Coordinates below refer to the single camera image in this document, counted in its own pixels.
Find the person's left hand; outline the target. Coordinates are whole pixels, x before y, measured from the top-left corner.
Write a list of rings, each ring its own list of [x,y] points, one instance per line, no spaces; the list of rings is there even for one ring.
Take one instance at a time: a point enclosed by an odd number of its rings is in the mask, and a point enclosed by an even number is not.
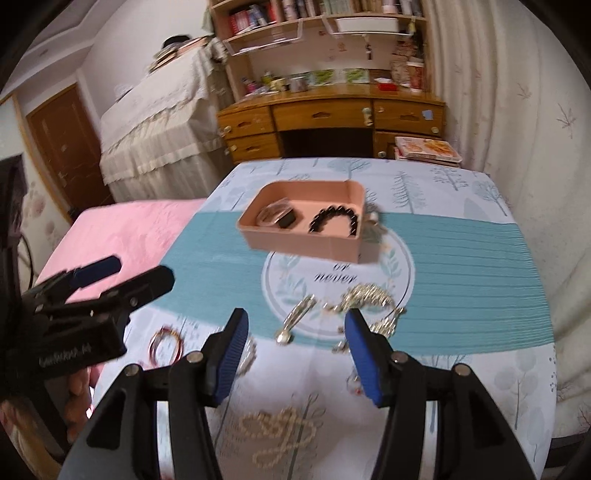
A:
[[[91,390],[96,387],[103,364],[83,369],[67,379],[66,403],[62,419],[66,426],[66,451],[69,451],[87,423],[87,410],[91,406]],[[37,426],[29,413],[14,402],[1,402],[1,424],[19,456],[26,463],[54,461],[39,436]]]

